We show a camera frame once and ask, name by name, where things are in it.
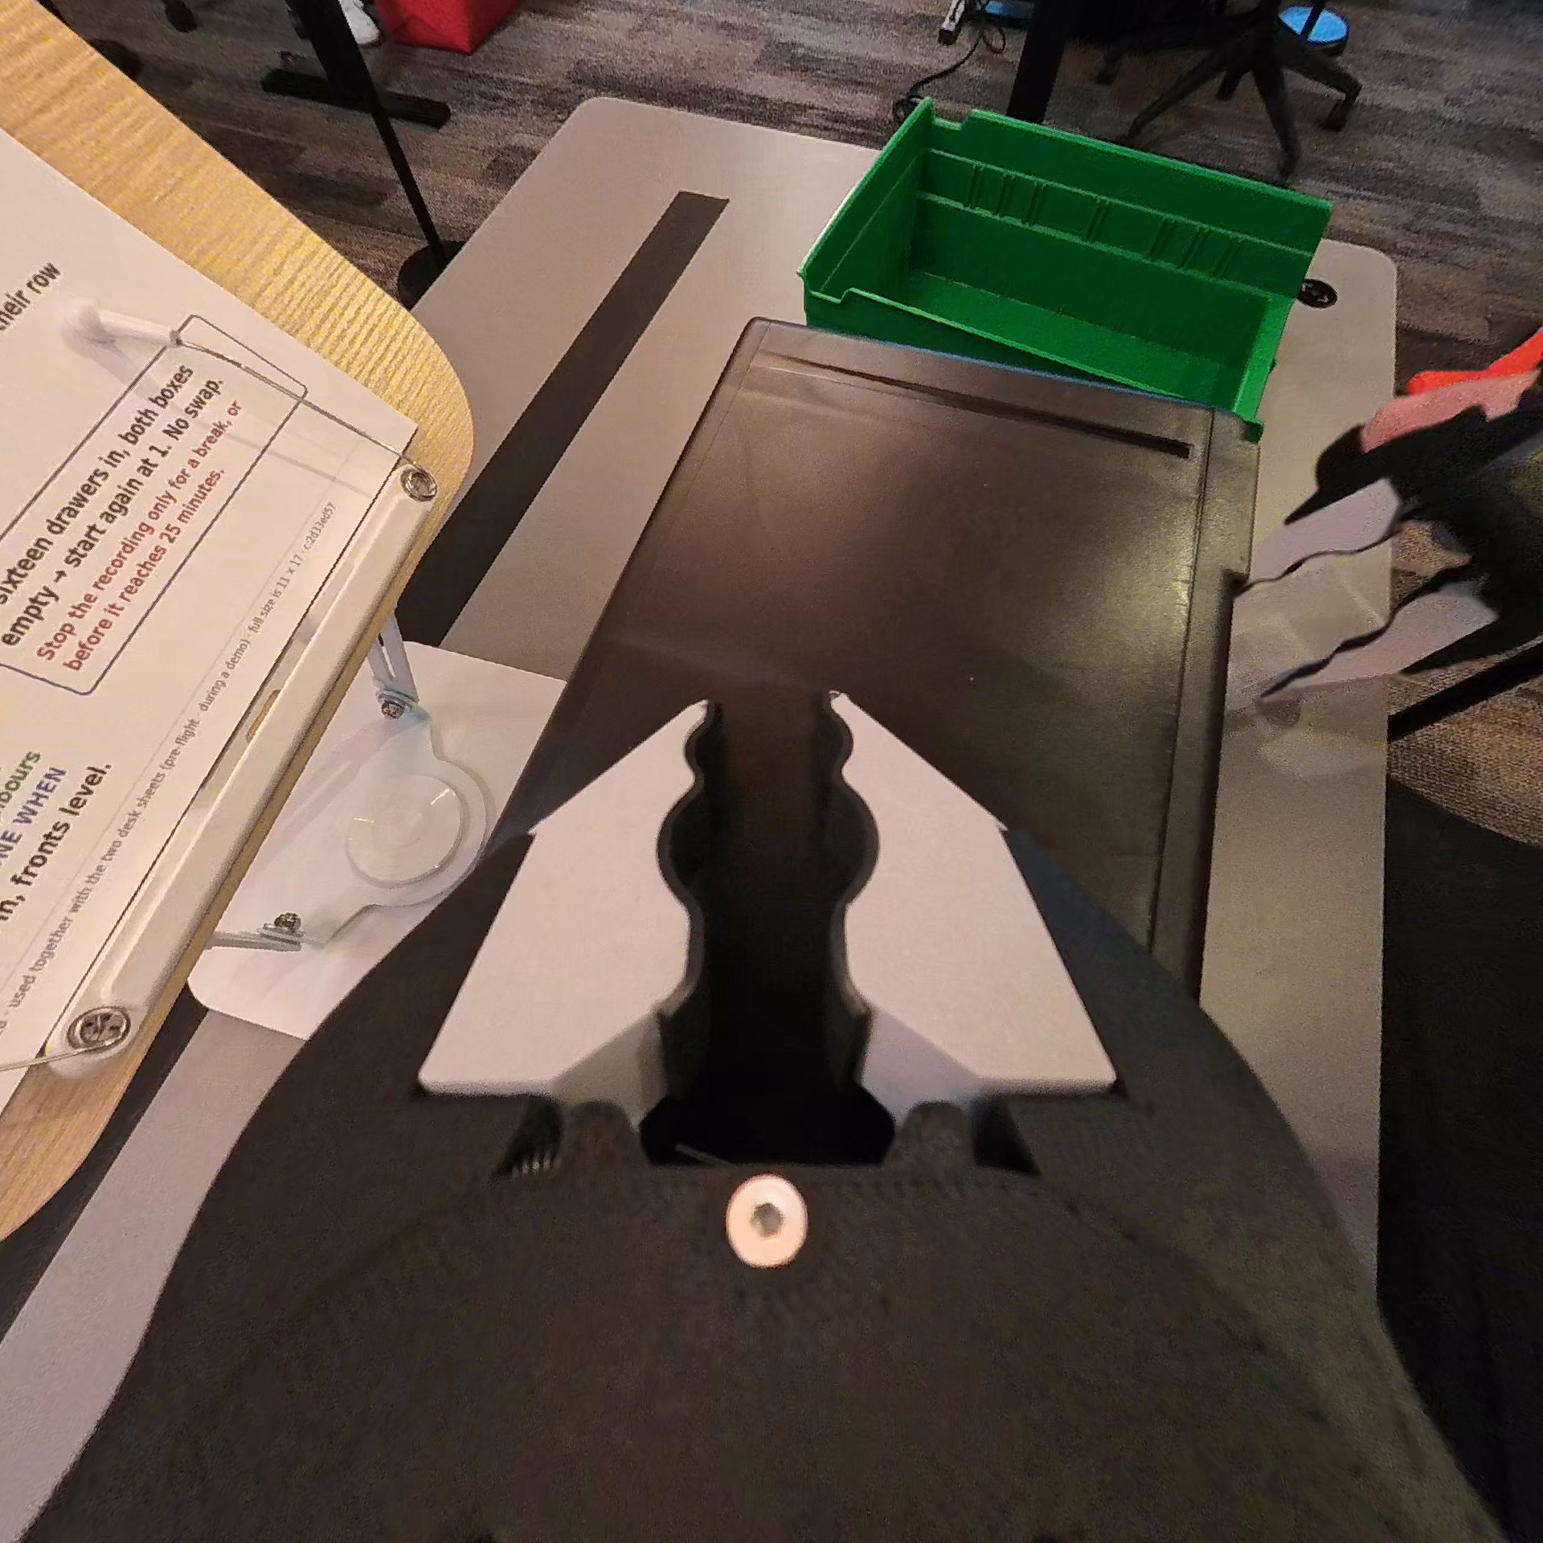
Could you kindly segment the black drawer cabinet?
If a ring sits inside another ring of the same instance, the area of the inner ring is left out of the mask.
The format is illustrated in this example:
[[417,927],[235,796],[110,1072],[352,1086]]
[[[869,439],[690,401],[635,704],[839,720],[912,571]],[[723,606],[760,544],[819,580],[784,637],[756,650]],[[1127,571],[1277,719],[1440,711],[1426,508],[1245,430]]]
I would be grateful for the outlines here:
[[1256,477],[1211,410],[747,327],[511,804],[533,831],[713,705],[664,839],[702,951],[669,1096],[869,1096],[834,690],[1192,983]]

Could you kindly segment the red bag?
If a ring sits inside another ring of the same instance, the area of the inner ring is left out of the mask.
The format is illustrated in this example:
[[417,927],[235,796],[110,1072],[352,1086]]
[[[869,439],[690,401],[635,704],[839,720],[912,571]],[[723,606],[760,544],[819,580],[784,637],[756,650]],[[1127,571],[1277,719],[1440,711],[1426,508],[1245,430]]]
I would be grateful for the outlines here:
[[522,2],[371,2],[388,38],[411,47],[476,52]]

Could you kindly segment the black table leg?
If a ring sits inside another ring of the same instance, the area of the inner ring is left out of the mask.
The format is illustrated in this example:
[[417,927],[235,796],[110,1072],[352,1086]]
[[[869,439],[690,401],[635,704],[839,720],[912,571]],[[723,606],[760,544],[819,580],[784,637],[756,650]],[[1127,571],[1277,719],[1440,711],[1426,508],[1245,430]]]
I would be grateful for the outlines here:
[[1022,51],[1008,117],[1044,124],[1086,2],[1020,2],[1018,8],[1022,11]]

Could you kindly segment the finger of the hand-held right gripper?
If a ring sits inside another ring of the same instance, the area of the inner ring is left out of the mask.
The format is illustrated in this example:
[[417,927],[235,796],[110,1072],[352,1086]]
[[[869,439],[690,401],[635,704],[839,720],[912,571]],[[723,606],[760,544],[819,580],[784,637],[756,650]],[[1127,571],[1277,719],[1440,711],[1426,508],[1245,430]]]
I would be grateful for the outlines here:
[[1410,497],[1381,477],[1296,514],[1258,540],[1245,591],[1276,585],[1310,562],[1358,556],[1390,544],[1410,506]]
[[1288,699],[1434,666],[1500,614],[1477,580],[1433,580],[1386,620],[1340,580],[1258,585],[1253,591],[1253,696]]

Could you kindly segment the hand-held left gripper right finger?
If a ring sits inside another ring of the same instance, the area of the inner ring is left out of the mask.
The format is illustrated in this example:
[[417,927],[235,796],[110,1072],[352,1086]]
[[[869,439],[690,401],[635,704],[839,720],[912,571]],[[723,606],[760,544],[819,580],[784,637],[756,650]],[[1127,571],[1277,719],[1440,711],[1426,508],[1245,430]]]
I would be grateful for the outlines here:
[[1110,1089],[1004,825],[847,692],[831,712],[837,791],[857,817],[834,963],[865,1024],[860,1088],[884,1107]]

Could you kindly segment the green plastic bin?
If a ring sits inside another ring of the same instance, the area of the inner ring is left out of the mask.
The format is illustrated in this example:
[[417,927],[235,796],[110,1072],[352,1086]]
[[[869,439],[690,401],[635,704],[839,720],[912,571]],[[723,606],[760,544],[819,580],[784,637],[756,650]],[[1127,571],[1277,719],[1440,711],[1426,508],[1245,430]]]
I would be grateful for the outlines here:
[[818,328],[1261,404],[1334,205],[923,99],[799,266]]

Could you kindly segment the white instruction sheet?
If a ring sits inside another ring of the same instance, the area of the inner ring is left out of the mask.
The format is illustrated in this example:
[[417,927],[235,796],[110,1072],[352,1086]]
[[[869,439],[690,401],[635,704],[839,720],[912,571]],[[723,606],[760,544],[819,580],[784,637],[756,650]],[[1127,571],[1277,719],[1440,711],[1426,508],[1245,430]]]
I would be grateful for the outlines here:
[[3,133],[3,1102],[124,1053],[431,506],[414,424]]

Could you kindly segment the black office chair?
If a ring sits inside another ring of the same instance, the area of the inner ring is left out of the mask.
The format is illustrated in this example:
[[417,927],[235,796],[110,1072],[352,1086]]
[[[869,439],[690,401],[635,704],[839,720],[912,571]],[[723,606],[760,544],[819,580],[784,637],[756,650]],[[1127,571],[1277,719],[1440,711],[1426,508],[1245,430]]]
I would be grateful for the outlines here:
[[1139,143],[1149,126],[1205,85],[1216,85],[1216,99],[1231,100],[1238,89],[1250,81],[1277,140],[1277,185],[1291,185],[1304,148],[1288,79],[1297,76],[1336,97],[1324,119],[1329,131],[1349,126],[1364,85],[1340,65],[1344,51],[1309,47],[1277,22],[1285,4],[1291,2],[1202,2],[1200,14],[1181,22],[1176,2],[1163,2],[1157,22],[1114,38],[1097,60],[1096,81],[1101,85],[1116,84],[1132,59],[1200,51],[1200,60],[1132,119],[1124,143]]

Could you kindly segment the black pole with round base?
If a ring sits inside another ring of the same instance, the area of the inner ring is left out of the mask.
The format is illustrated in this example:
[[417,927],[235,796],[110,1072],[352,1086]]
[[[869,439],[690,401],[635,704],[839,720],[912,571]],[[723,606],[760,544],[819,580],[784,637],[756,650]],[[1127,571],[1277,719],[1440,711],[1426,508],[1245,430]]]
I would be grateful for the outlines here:
[[454,113],[451,105],[437,99],[399,93],[394,89],[377,85],[369,67],[363,67],[358,84],[363,90],[365,112],[377,126],[382,147],[392,161],[397,185],[422,234],[421,247],[414,247],[403,260],[394,279],[397,299],[413,310],[417,300],[427,296],[433,282],[447,271],[447,266],[460,255],[465,239],[451,239],[441,232],[394,124],[425,126],[437,131],[451,124]]

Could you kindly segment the black desk leg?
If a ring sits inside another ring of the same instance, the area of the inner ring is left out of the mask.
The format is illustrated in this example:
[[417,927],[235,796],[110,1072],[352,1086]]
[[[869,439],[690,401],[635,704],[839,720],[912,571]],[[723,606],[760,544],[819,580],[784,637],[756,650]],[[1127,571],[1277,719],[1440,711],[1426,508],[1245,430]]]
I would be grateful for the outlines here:
[[349,108],[349,112],[359,112],[359,113],[369,113],[371,112],[371,100],[379,103],[379,108],[403,124],[414,124],[414,126],[427,126],[427,128],[444,128],[451,124],[451,105],[437,100],[437,99],[427,99],[427,97],[417,97],[417,93],[399,93],[394,89],[379,89],[371,85],[369,90],[365,90],[363,85],[358,85],[349,76],[349,65],[342,59],[339,47],[332,42],[315,42],[312,32],[306,28],[306,8],[302,2],[285,2],[285,14],[292,28],[297,29],[297,36],[312,46],[312,52],[316,55],[316,67],[302,67],[298,55],[297,52],[284,52],[280,55],[280,65],[270,67],[268,74],[264,74],[260,79],[260,90],[270,93],[270,97],[284,97],[284,99],[293,99],[293,100],[308,100],[316,105],[336,105],[336,108]]

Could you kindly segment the person's dark clothing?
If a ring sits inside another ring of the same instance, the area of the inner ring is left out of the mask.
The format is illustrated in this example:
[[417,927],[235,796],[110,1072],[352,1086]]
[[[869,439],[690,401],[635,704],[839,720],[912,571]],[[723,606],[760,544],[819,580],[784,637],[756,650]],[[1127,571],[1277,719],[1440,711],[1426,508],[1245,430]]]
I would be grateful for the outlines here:
[[1469,1485],[1541,1540],[1541,849],[1386,791],[1378,1308]]

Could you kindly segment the black bar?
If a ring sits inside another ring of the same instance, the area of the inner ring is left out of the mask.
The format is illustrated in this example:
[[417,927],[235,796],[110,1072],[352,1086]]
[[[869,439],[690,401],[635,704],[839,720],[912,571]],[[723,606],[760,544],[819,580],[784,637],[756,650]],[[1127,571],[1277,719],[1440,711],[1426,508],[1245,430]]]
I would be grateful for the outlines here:
[[1484,671],[1453,682],[1426,699],[1400,707],[1386,720],[1386,738],[1391,744],[1414,735],[1430,726],[1444,724],[1465,711],[1473,711],[1479,704],[1508,696],[1522,686],[1541,681],[1541,640],[1519,650],[1508,661],[1487,666]]

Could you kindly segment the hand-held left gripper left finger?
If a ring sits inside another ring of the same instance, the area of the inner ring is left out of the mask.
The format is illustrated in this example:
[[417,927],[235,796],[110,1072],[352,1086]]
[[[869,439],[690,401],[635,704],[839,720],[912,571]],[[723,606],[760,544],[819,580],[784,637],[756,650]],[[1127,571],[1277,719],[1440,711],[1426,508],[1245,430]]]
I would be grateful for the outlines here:
[[702,973],[665,828],[702,791],[690,704],[586,781],[532,845],[417,1070],[425,1093],[657,1105],[665,1020]]

